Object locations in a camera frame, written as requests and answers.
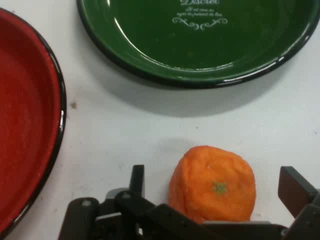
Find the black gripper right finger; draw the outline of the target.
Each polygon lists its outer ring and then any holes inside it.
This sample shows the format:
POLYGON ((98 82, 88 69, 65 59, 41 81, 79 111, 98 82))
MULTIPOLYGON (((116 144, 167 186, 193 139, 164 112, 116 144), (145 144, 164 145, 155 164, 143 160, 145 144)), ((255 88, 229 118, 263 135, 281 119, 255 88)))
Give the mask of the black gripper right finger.
POLYGON ((294 217, 283 231, 284 240, 318 240, 320 238, 320 191, 294 167, 282 166, 278 197, 294 217))

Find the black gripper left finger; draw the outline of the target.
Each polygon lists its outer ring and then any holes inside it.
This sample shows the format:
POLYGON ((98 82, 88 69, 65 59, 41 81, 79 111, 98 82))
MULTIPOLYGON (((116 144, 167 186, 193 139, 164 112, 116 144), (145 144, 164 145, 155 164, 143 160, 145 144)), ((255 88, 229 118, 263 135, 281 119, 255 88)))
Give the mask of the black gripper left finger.
POLYGON ((166 204, 144 198, 143 165, 134 165, 128 188, 113 191, 99 202, 92 197, 72 200, 66 210, 60 240, 195 240, 200 225, 166 204))

